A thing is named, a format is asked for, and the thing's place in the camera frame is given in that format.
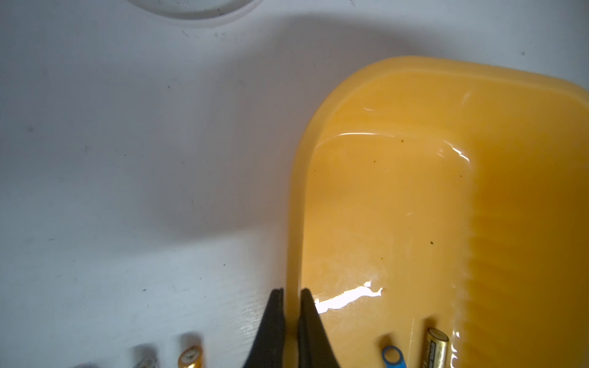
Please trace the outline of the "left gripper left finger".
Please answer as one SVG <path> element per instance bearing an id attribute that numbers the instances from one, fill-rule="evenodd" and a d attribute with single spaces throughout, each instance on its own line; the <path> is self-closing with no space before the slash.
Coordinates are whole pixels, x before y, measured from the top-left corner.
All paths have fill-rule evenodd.
<path id="1" fill-rule="evenodd" d="M 244 368 L 282 368 L 285 346 L 284 289 L 273 289 L 268 298 Z"/>

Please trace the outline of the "black red silver battery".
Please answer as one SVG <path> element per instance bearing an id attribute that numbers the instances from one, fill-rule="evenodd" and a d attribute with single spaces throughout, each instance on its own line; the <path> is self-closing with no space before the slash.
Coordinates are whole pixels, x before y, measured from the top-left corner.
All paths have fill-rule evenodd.
<path id="1" fill-rule="evenodd" d="M 146 357 L 135 364 L 133 368 L 158 368 L 158 360 L 154 357 Z"/>

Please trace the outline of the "blue battery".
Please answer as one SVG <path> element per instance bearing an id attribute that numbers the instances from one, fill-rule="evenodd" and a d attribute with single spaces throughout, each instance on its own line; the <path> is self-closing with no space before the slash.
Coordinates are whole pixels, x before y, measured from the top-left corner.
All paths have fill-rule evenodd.
<path id="1" fill-rule="evenodd" d="M 403 353 L 396 346 L 383 348 L 381 357 L 386 368 L 406 368 Z"/>

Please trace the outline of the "black gold battery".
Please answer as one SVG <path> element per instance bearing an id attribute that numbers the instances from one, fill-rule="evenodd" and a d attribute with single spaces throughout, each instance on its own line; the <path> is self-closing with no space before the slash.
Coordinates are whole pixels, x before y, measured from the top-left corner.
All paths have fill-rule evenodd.
<path id="1" fill-rule="evenodd" d="M 193 345 L 179 356 L 177 361 L 179 368 L 203 368 L 203 350 L 201 346 Z"/>

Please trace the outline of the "yellow plastic storage tray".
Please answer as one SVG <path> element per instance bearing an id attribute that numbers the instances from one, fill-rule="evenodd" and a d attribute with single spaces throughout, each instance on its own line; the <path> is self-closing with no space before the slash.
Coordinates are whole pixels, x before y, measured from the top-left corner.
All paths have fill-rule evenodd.
<path id="1" fill-rule="evenodd" d="M 399 57 L 321 104 L 291 175 L 285 292 L 343 367 L 588 365 L 588 92 L 557 78 Z"/>

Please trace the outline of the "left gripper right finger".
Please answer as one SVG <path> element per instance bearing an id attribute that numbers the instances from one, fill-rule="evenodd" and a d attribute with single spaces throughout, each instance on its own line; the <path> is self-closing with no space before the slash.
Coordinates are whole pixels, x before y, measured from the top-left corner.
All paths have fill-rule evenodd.
<path id="1" fill-rule="evenodd" d="M 300 368 L 340 368 L 320 314 L 308 288 L 301 291 L 298 319 L 298 366 Z"/>

